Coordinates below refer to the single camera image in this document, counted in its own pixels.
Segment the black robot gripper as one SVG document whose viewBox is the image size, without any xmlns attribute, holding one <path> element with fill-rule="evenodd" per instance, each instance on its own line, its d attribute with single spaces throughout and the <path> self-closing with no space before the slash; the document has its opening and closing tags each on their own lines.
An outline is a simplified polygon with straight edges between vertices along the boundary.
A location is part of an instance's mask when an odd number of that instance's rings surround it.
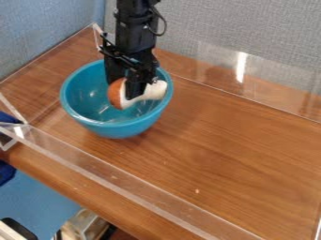
<svg viewBox="0 0 321 240">
<path fill-rule="evenodd" d="M 108 83 L 126 79 L 126 99 L 145 94 L 149 84 L 158 80 L 156 69 L 160 67 L 153 54 L 157 43 L 158 21 L 117 22 L 116 41 L 104 43 L 99 52 L 105 55 Z"/>
</svg>

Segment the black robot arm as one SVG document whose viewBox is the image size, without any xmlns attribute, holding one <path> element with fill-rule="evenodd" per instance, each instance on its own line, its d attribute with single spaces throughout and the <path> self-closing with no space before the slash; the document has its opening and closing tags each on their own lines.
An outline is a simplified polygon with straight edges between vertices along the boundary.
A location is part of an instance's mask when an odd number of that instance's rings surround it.
<svg viewBox="0 0 321 240">
<path fill-rule="evenodd" d="M 108 82 L 113 85 L 125 79 L 125 99 L 144 95 L 148 85 L 157 77 L 160 62 L 153 54 L 158 32 L 158 21 L 164 19 L 156 5 L 161 0 L 117 0 L 116 42 L 109 34 L 101 35 L 104 44 L 99 52 L 105 55 Z"/>
</svg>

